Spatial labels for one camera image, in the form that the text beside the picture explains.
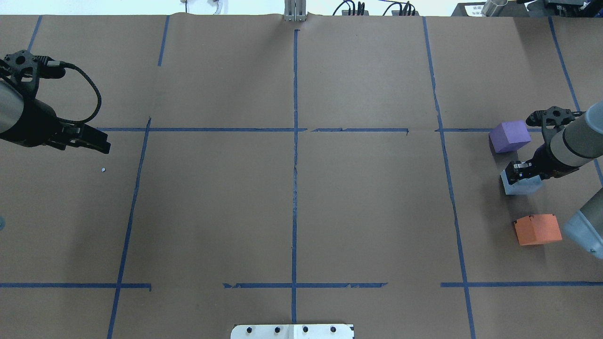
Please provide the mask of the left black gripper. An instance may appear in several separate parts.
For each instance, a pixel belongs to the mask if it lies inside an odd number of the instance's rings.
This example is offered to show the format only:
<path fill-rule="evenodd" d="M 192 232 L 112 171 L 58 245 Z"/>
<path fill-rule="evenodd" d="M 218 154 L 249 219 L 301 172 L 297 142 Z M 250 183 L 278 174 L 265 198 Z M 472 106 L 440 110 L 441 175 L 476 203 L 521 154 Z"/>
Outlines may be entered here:
<path fill-rule="evenodd" d="M 109 154 L 108 134 L 89 125 L 69 128 L 59 122 L 54 110 L 37 99 L 1 97 L 2 141 L 23 147 L 47 145 L 59 150 L 83 147 Z"/>

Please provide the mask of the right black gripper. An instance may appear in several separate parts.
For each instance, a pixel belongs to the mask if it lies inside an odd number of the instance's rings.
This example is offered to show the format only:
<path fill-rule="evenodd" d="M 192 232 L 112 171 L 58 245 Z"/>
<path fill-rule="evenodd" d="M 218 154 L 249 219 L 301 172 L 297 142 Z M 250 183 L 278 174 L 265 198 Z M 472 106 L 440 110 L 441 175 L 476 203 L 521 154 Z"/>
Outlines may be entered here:
<path fill-rule="evenodd" d="M 575 172 L 575 167 L 560 162 L 549 146 L 543 144 L 536 149 L 529 161 L 511 161 L 505 168 L 505 178 L 508 185 L 514 185 L 527 178 L 539 176 L 541 180 L 546 180 L 561 178 L 572 172 Z"/>

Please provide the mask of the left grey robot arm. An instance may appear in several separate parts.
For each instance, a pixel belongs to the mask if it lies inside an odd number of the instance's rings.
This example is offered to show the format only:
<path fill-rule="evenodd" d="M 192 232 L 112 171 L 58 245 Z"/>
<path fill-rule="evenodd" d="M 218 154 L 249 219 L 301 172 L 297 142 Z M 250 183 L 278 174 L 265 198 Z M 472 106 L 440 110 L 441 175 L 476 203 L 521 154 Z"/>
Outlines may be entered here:
<path fill-rule="evenodd" d="M 0 138 L 23 147 L 49 146 L 58 150 L 84 147 L 108 154 L 108 135 L 88 124 L 60 120 L 52 107 L 25 99 L 6 81 L 1 82 Z"/>

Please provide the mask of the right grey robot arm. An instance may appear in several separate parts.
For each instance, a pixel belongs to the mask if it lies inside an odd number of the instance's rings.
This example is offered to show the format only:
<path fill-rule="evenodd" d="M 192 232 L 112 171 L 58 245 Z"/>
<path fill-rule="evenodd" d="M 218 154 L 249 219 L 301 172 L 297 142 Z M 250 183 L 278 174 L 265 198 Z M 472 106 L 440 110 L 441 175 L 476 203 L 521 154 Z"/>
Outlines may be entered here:
<path fill-rule="evenodd" d="M 603 104 L 586 111 L 552 106 L 536 110 L 526 125 L 540 127 L 543 144 L 527 161 L 511 161 L 500 174 L 506 195 L 530 194 L 536 179 L 562 178 L 603 154 Z M 597 259 L 603 257 L 602 191 L 597 191 L 563 226 L 571 240 Z"/>

